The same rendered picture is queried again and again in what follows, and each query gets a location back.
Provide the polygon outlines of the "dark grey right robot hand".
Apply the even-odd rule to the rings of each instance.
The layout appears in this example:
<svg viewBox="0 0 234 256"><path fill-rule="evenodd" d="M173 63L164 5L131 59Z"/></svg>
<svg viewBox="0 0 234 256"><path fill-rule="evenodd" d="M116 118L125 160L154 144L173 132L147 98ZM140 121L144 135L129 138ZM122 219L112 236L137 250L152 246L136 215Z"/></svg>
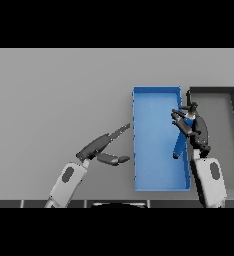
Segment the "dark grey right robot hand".
<svg viewBox="0 0 234 256"><path fill-rule="evenodd" d="M178 110L173 109L172 124L179 128L179 132L182 131L185 134L187 140L190 140L192 148L199 151L199 157L206 158L211 150L208 144L208 129L204 119L198 114L197 107L198 104L192 102L188 106L180 106ZM191 128L181 120L185 114L195 117Z"/></svg>

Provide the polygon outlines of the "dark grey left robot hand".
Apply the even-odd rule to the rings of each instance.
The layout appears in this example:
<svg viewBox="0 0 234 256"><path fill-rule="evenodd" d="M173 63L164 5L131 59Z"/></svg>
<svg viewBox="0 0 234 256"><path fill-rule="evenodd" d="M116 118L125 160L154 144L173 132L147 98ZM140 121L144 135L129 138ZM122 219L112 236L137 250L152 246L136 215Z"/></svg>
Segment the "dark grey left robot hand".
<svg viewBox="0 0 234 256"><path fill-rule="evenodd" d="M101 163L105 163L111 166L118 166L120 163L125 163L130 159L129 156L115 156L106 154L103 150L116 138L118 138L125 130L130 128L130 124L126 124L117 129L112 134L106 133L94 139L88 145L86 145L80 152L76 154L76 157L81 161L97 160Z"/></svg>

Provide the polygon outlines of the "blue pipe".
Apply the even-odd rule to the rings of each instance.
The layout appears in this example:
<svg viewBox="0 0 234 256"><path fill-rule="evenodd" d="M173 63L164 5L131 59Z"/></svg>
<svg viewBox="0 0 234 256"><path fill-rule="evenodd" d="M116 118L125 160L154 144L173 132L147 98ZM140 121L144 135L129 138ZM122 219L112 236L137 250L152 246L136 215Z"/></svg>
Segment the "blue pipe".
<svg viewBox="0 0 234 256"><path fill-rule="evenodd" d="M183 120L189 128L192 127L194 119L195 119L194 116L190 117L188 114L185 114L183 117L181 117L181 120ZM174 151L173 151L174 159L178 159L182 154L185 147L186 140L187 138L185 134L182 131L180 131L176 141L176 145L174 147Z"/></svg>

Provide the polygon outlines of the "dark grey bin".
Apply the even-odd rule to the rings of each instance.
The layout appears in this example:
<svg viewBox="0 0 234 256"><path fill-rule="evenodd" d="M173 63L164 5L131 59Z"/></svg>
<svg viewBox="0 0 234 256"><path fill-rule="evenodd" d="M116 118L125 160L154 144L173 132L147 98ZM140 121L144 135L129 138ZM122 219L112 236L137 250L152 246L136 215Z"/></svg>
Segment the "dark grey bin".
<svg viewBox="0 0 234 256"><path fill-rule="evenodd" d="M220 162L225 186L234 190L234 86L190 87L187 101L198 103L208 129L209 156Z"/></svg>

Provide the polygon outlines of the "blue bin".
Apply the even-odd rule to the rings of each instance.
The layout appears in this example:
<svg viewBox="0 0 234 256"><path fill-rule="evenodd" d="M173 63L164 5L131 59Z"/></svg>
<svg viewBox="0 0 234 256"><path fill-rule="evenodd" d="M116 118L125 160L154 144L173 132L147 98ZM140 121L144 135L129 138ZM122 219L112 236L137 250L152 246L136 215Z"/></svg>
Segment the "blue bin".
<svg viewBox="0 0 234 256"><path fill-rule="evenodd" d="M171 112L182 104L179 86L134 86L133 153L135 190L139 192L189 191L187 145L173 158L179 129Z"/></svg>

